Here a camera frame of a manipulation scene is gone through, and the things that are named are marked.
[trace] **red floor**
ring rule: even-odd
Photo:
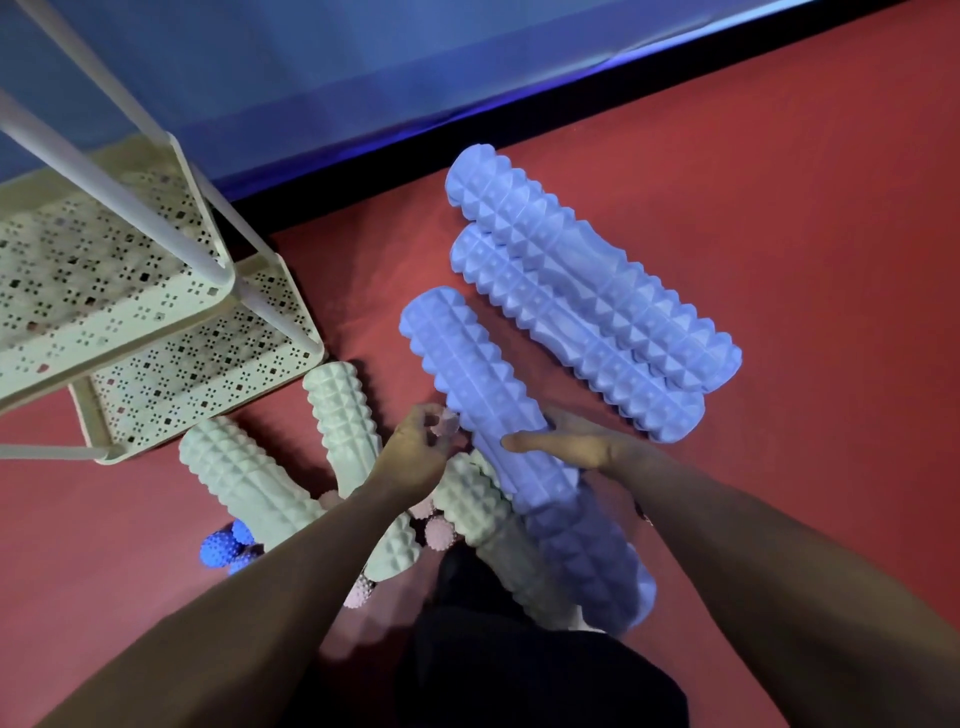
[[[671,451],[866,554],[960,626],[957,27],[956,3],[901,5],[507,154],[743,348]],[[438,398],[396,325],[411,298],[452,285],[534,397],[626,429],[449,271],[464,221],[443,178],[277,236],[330,350],[362,364],[375,416],[389,428]],[[329,486],[298,384],[238,417],[304,485]],[[68,397],[0,419],[0,441],[79,441]],[[26,726],[220,578],[196,552],[226,514],[175,446],[111,468],[0,468],[0,725]],[[695,726],[782,725],[657,534],[601,487],[660,583],[627,642],[684,687]],[[436,562],[338,619],[324,654],[349,658],[345,690],[386,674],[380,647],[402,644]]]

